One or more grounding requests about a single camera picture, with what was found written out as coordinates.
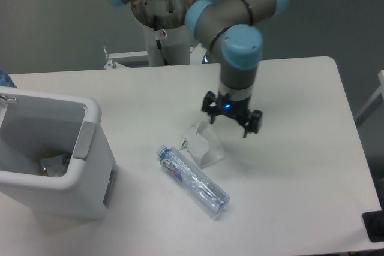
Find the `gray floor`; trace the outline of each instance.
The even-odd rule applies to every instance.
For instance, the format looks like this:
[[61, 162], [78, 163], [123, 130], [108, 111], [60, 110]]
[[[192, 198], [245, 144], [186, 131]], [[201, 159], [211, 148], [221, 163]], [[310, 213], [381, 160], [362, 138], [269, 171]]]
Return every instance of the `gray floor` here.
[[[0, 68], [9, 73], [100, 69], [104, 45], [110, 53], [145, 49], [129, 5], [0, 0], [0, 8]], [[259, 25], [265, 59], [334, 58], [356, 113], [384, 69], [383, 15], [384, 0], [290, 0], [287, 11]], [[384, 167], [383, 113], [381, 107], [359, 129], [368, 160], [379, 170]]]

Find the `plastic water bottle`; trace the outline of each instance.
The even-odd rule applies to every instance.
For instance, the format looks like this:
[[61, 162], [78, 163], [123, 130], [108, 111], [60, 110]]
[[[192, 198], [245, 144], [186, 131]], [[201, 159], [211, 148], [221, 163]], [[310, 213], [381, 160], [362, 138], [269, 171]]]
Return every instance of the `plastic water bottle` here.
[[0, 86], [7, 86], [7, 87], [16, 87], [16, 85], [12, 82], [11, 77], [0, 70]]
[[176, 148], [162, 145], [157, 150], [160, 165], [176, 177], [214, 215], [218, 215], [229, 202], [230, 197], [210, 178], [201, 172]]

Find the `bottle label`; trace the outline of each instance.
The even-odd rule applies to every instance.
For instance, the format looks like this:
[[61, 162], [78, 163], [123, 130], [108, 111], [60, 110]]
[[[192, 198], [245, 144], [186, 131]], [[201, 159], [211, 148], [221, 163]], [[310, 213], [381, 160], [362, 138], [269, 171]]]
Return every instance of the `bottle label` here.
[[160, 164], [162, 166], [164, 166], [166, 169], [168, 169], [168, 171], [174, 175], [174, 177], [176, 177], [177, 179], [179, 179], [180, 181], [181, 180], [181, 169], [180, 167], [174, 163], [172, 160], [170, 159], [164, 159], [164, 160], [161, 160], [160, 161]]

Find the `black object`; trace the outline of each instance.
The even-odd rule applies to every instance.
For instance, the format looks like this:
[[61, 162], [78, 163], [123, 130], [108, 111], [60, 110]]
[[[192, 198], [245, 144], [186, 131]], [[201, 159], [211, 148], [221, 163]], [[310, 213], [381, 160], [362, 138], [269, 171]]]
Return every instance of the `black object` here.
[[168, 60], [167, 60], [167, 58], [166, 58], [166, 56], [164, 55], [164, 52], [163, 52], [163, 46], [160, 43], [160, 39], [156, 39], [156, 45], [157, 45], [157, 48], [160, 50], [161, 57], [163, 58], [164, 65], [165, 66], [169, 66]]
[[202, 112], [207, 112], [211, 118], [210, 123], [215, 122], [216, 116], [225, 115], [244, 127], [243, 138], [246, 138], [248, 133], [258, 133], [263, 113], [259, 110], [251, 112], [248, 109], [251, 97], [240, 101], [231, 101], [229, 98], [229, 94], [219, 94], [216, 97], [212, 91], [207, 92], [203, 100]]
[[371, 242], [384, 242], [384, 211], [365, 212], [362, 218]]

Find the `bottle cap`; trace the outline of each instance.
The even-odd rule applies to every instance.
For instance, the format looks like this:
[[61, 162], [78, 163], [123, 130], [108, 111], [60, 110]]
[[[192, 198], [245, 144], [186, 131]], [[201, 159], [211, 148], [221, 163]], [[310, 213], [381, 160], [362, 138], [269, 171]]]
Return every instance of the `bottle cap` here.
[[160, 148], [157, 149], [156, 154], [157, 154], [158, 156], [160, 156], [161, 153], [162, 153], [164, 150], [166, 150], [166, 149], [167, 149], [167, 146], [165, 146], [165, 145], [161, 145]]

